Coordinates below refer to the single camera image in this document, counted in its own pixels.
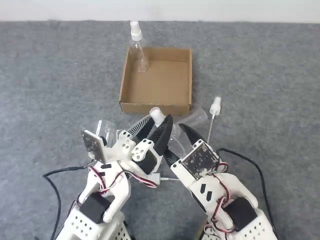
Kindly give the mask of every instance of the white spray nozzle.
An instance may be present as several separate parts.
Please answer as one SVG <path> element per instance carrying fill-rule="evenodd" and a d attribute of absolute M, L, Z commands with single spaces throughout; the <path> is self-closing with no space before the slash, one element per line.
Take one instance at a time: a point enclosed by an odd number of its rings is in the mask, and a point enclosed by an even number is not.
<path fill-rule="evenodd" d="M 218 116 L 220 114 L 220 110 L 221 110 L 221 97 L 217 96 L 215 97 L 209 111 L 212 114 L 212 118 L 214 118 L 214 116 Z"/>
<path fill-rule="evenodd" d="M 140 41 L 142 39 L 142 32 L 138 21 L 130 21 L 131 38 L 133 41 Z"/>
<path fill-rule="evenodd" d="M 154 125 L 158 128 L 162 122 L 165 120 L 166 116 L 162 113 L 162 111 L 160 110 L 160 108 L 153 107 L 151 108 L 150 112 L 149 112 L 150 116 L 152 117 L 153 121 L 154 121 Z"/>

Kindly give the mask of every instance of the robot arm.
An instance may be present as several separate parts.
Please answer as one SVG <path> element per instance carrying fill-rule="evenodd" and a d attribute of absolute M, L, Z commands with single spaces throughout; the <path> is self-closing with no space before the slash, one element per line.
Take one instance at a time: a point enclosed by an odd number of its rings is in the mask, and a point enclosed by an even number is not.
<path fill-rule="evenodd" d="M 128 131 L 122 131 L 113 147 L 106 147 L 96 134 L 83 131 L 85 147 L 94 163 L 88 167 L 86 187 L 57 239 L 130 240 L 120 211 L 131 195 L 126 174 L 156 188 L 156 184 L 145 177 L 158 170 L 172 125 L 173 118 L 168 115 L 150 134 L 154 121 L 146 116 Z"/>
<path fill-rule="evenodd" d="M 167 149 L 164 159 L 207 215 L 202 239 L 213 235 L 218 240 L 276 240 L 256 197 L 236 176 L 224 172 L 226 163 L 194 129 L 180 126 L 193 150 L 179 159 Z"/>

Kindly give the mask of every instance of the gray carpet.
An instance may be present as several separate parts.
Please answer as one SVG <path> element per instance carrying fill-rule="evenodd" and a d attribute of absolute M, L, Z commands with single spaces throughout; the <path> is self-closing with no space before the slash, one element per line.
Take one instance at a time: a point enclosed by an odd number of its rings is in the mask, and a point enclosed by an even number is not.
<path fill-rule="evenodd" d="M 320 237 L 320 25 L 143 22 L 153 46 L 193 49 L 193 101 L 223 109 L 212 142 L 262 168 L 281 240 Z M 127 128 L 118 96 L 128 22 L 0 23 L 0 239 L 47 240 L 57 199 L 43 173 L 87 160 L 81 127 Z M 256 169 L 227 154 L 230 172 L 266 210 Z M 162 164 L 163 175 L 172 173 Z M 51 179 L 62 227 L 87 172 Z M 138 240 L 192 239 L 204 214 L 180 182 L 132 182 L 123 208 Z"/>

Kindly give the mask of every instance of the clear plastic bottle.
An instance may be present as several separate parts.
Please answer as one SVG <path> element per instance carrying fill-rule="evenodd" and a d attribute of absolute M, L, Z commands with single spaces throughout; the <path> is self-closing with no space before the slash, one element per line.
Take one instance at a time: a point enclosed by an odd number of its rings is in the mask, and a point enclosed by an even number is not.
<path fill-rule="evenodd" d="M 149 60 L 145 52 L 146 41 L 143 38 L 138 21 L 130 21 L 130 27 L 130 55 L 134 60 L 135 70 L 139 73 L 144 73 L 149 69 Z"/>

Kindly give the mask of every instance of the black cable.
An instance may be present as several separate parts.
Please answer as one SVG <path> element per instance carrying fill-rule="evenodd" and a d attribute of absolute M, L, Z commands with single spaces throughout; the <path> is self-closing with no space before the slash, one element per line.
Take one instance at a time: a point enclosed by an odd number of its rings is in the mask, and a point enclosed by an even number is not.
<path fill-rule="evenodd" d="M 53 174 L 57 174 L 57 173 L 66 172 L 66 171 L 76 171 L 76 170 L 80 170 L 80 169 L 86 169 L 87 167 L 88 167 L 88 165 L 65 167 L 65 168 L 61 168 L 61 169 L 57 169 L 57 170 L 53 170 L 53 171 L 47 172 L 46 174 L 42 175 L 42 177 L 45 180 L 47 180 L 50 183 L 50 185 L 52 186 L 52 188 L 53 188 L 53 190 L 55 192 L 56 198 L 58 200 L 58 213 L 56 215 L 55 224 L 54 224 L 54 227 L 53 227 L 53 231 L 52 231 L 50 240 L 54 240 L 55 239 L 55 235 L 56 235 L 56 232 L 57 232 L 57 228 L 58 228 L 58 224 L 59 224 L 59 220 L 60 220 L 60 215 L 61 215 L 61 198 L 60 198 L 60 194 L 59 194 L 59 191 L 58 191 L 56 185 L 49 178 L 49 176 L 53 175 Z"/>
<path fill-rule="evenodd" d="M 264 197 L 264 201 L 265 201 L 265 205 L 266 205 L 266 210 L 268 212 L 268 215 L 269 215 L 269 219 L 270 219 L 270 222 L 271 222 L 271 226 L 272 226 L 272 229 L 273 229 L 273 232 L 275 234 L 275 236 L 277 236 L 277 232 L 276 232 L 276 227 L 275 227 L 275 222 L 274 222 L 274 218 L 272 216 L 272 213 L 271 213 L 271 208 L 270 208 L 270 205 L 269 205 L 269 201 L 268 201 L 268 197 L 267 197 L 267 190 L 266 190 L 266 183 L 265 183 L 265 179 L 264 179 L 264 175 L 259 167 L 258 164 L 256 164 L 253 160 L 251 160 L 250 158 L 247 158 L 246 156 L 243 156 L 241 155 L 240 153 L 237 153 L 235 151 L 232 151 L 232 150 L 229 150 L 229 149 L 226 149 L 226 148 L 219 148 L 217 151 L 216 151 L 216 154 L 219 156 L 219 159 L 220 159 L 220 153 L 219 152 L 226 152 L 226 153 L 229 153 L 229 154 L 232 154 L 232 155 L 235 155 L 243 160 L 246 160 L 248 161 L 249 163 L 253 164 L 255 166 L 255 168 L 258 170 L 259 172 L 259 175 L 260 175 L 260 178 L 261 178 L 261 185 L 262 185 L 262 192 L 263 192 L 263 197 Z"/>

